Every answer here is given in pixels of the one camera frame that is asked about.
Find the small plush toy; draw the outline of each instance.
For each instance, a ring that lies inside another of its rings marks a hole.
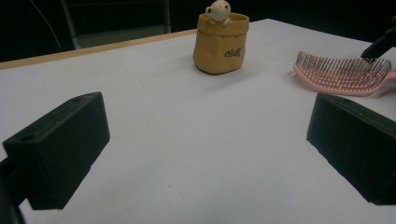
[[[223,26],[226,26],[230,21],[231,7],[225,0],[216,0],[211,7],[206,8],[206,14],[210,16],[210,23],[216,24],[217,21],[222,21]]]

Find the dark background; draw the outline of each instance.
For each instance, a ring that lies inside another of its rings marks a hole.
[[[0,62],[74,49],[60,0],[0,3]],[[233,12],[251,21],[273,19],[305,28],[376,41],[391,26],[396,4],[358,0],[228,0]],[[213,0],[169,0],[172,32],[196,28],[198,16]],[[67,0],[78,35],[150,26],[163,22],[161,0]]]

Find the toy's head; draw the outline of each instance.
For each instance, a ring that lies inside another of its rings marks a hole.
[[[217,0],[211,7],[207,7],[205,12],[214,21],[225,21],[231,13],[231,7],[226,1]]]

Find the black foam pad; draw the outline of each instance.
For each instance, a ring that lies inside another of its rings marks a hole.
[[[3,145],[33,209],[63,209],[110,139],[101,92],[73,98]]]
[[[368,202],[396,204],[396,123],[319,93],[307,140]]]

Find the table surface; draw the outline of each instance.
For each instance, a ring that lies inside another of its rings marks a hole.
[[[367,203],[305,140],[317,93],[292,70],[299,50],[359,58],[370,43],[254,21],[242,67],[210,76],[194,66],[195,37],[0,64],[2,141],[93,91],[111,134],[67,206],[33,211],[26,200],[27,223],[395,222],[395,206]],[[396,62],[396,50],[383,58]],[[389,82],[346,98],[396,120],[395,97]]]

